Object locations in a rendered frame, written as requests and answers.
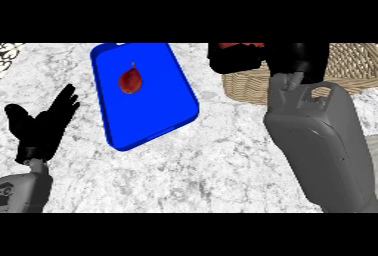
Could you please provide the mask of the wicker basket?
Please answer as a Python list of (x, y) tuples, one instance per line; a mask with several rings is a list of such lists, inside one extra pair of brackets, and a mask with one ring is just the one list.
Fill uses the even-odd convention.
[[(268, 104), (269, 67), (222, 76), (226, 96), (239, 102)], [(330, 45), (325, 80), (337, 83), (350, 95), (378, 88), (378, 45), (375, 43), (332, 43)]]

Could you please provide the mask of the white patterned cloth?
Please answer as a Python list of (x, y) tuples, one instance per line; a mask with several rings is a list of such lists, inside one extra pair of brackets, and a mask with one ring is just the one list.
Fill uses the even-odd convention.
[(3, 73), (19, 55), (24, 43), (0, 43), (0, 73)]

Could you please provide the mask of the red bell pepper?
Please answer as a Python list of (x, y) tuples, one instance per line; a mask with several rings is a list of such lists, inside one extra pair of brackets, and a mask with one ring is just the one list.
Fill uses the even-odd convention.
[(219, 43), (220, 49), (237, 47), (238, 45), (254, 46), (257, 48), (265, 47), (265, 43)]

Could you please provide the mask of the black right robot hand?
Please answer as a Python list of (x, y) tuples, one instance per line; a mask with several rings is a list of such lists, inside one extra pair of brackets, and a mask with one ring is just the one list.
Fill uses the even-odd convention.
[(210, 67), (219, 74), (259, 69), (268, 63), (270, 75), (304, 74), (303, 84), (324, 81), (328, 66), (328, 43), (265, 43), (263, 48), (238, 45), (220, 49), (219, 43), (208, 44)]

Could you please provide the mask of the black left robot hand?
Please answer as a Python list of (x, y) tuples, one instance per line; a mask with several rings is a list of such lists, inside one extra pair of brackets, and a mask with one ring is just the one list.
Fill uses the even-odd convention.
[(76, 87), (68, 84), (62, 89), (52, 106), (37, 117), (18, 104), (5, 107), (9, 119), (9, 130), (19, 140), (15, 161), (27, 164), (31, 159), (48, 162), (56, 153), (67, 126), (80, 107)]

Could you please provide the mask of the dark red fruit with stem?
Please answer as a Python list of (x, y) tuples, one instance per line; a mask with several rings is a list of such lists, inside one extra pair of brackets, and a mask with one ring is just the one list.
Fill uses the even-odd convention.
[(121, 74), (118, 87), (126, 94), (136, 93), (142, 88), (142, 76), (136, 68), (136, 63), (132, 63), (132, 68)]

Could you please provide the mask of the blue placemat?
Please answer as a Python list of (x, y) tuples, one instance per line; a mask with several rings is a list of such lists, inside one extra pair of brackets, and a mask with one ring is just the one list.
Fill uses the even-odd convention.
[[(167, 43), (104, 43), (90, 59), (107, 141), (127, 151), (197, 119), (198, 99)], [(126, 94), (118, 79), (133, 65), (142, 87)]]

